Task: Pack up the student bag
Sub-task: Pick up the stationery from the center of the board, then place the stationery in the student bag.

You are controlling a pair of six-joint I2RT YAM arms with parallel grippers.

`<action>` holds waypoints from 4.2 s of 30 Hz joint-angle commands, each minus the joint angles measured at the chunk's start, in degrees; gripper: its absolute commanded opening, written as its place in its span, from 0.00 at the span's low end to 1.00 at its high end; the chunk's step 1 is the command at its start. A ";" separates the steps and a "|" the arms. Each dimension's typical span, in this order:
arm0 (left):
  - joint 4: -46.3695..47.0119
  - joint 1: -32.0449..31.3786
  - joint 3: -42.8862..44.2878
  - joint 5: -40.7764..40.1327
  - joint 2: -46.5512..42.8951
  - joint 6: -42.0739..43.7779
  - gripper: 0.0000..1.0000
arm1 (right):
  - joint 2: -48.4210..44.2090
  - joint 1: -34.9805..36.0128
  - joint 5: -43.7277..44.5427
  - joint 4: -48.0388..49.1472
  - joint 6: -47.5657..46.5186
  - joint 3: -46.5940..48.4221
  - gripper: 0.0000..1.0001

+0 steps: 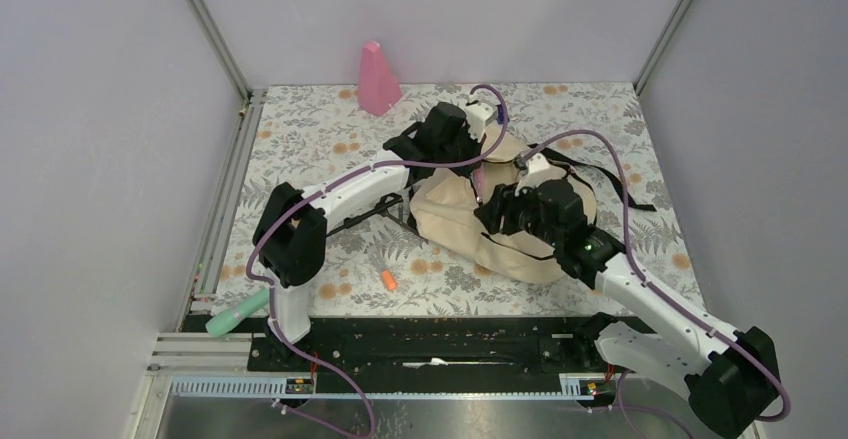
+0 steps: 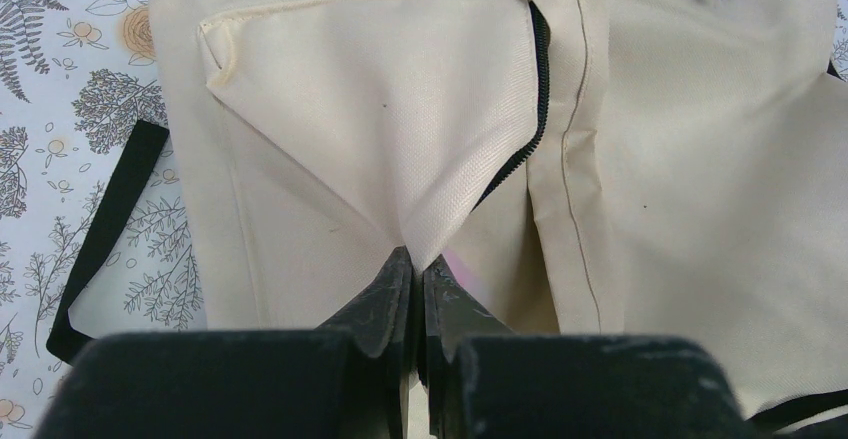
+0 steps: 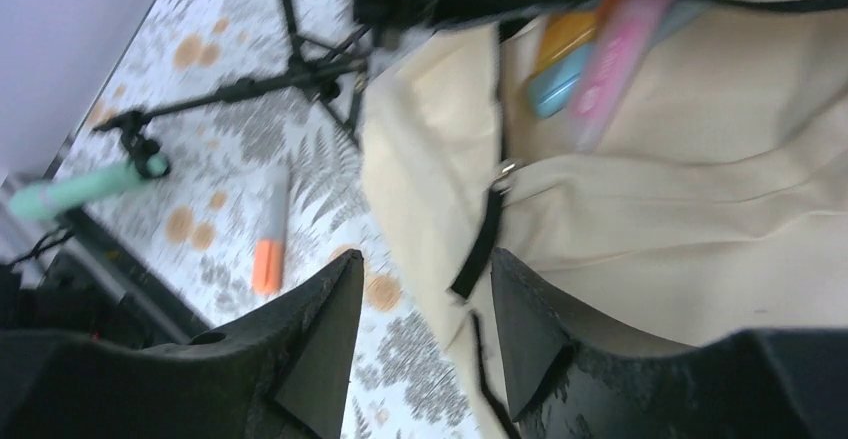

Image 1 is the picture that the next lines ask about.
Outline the cream canvas backpack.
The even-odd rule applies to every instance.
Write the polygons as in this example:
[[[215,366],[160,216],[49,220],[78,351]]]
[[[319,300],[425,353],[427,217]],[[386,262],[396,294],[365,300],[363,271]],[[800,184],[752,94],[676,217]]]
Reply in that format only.
[[[523,157],[530,145],[508,135],[496,149],[494,157],[482,164],[485,173],[484,199],[487,202],[495,186],[518,181],[517,157]],[[587,244],[581,249],[556,256],[552,247],[520,232],[505,236],[486,233],[475,217],[479,207],[475,200],[471,178],[439,169],[423,181],[411,199],[411,213],[421,237],[432,241],[495,273],[511,279],[548,284],[571,277],[596,286],[610,262],[627,258],[626,245],[597,224],[598,200],[594,188],[577,173],[581,162],[551,148],[537,149],[551,164],[569,173],[568,180],[582,197],[585,212],[592,227]]]

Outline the orange highlighter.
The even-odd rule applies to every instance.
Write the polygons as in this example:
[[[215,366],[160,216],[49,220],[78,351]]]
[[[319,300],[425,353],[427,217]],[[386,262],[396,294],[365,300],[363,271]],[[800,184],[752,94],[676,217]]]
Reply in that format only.
[[[369,259],[377,270],[380,280],[388,291],[395,291],[398,287],[397,281],[392,272],[387,266],[385,259],[377,249],[370,249],[368,252]]]

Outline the pink highlighter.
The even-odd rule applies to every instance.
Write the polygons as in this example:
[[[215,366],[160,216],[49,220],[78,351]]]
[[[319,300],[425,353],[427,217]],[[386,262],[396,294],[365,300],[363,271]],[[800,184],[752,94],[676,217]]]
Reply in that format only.
[[[485,179],[485,173],[484,173],[484,170],[483,170],[482,167],[477,168],[477,169],[472,171],[471,184],[472,184],[472,188],[474,190],[475,200],[478,204],[481,204],[483,202],[483,199],[484,199],[484,192],[485,192],[484,179]]]

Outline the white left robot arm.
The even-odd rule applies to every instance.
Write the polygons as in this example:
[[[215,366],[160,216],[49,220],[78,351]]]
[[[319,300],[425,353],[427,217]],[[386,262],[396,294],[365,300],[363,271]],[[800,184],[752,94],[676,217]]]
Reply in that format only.
[[[440,102],[388,139],[365,163],[314,186],[276,186],[253,236],[247,276],[269,285],[272,357],[288,370],[309,360],[308,283],[322,269],[330,232],[356,213],[399,194],[438,169],[469,177],[503,140],[503,104]]]

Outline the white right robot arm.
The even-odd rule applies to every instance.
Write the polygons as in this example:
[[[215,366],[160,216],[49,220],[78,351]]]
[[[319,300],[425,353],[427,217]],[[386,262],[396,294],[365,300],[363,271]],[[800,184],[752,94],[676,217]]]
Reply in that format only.
[[[527,234],[545,244],[568,276],[617,301],[650,328],[633,330],[598,313],[573,345],[597,371],[629,369],[685,399],[713,433],[736,438],[775,401],[789,405],[773,340],[746,332],[689,302],[634,259],[626,243],[592,224],[568,172],[541,154],[512,160],[517,177],[498,184],[475,211],[489,234]]]

